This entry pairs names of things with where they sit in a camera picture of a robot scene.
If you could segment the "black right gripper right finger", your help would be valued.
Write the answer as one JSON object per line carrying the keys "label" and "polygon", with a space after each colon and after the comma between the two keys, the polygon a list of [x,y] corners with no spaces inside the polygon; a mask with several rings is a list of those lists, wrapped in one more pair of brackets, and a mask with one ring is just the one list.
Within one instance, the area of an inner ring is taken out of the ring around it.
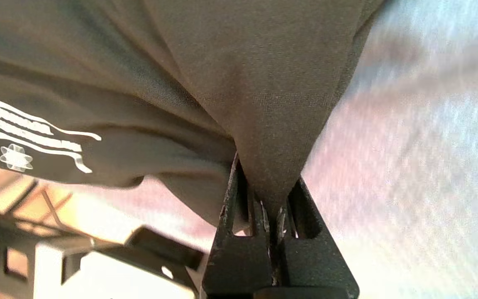
{"label": "black right gripper right finger", "polygon": [[357,299],[360,288],[300,178],[278,215],[278,299]]}

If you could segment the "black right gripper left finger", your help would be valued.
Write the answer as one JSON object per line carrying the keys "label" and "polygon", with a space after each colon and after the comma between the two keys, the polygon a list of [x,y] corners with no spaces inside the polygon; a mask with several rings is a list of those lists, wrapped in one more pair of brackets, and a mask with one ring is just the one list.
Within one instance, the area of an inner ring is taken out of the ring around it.
{"label": "black right gripper left finger", "polygon": [[268,217],[236,154],[201,283],[203,299],[252,299],[273,284]]}

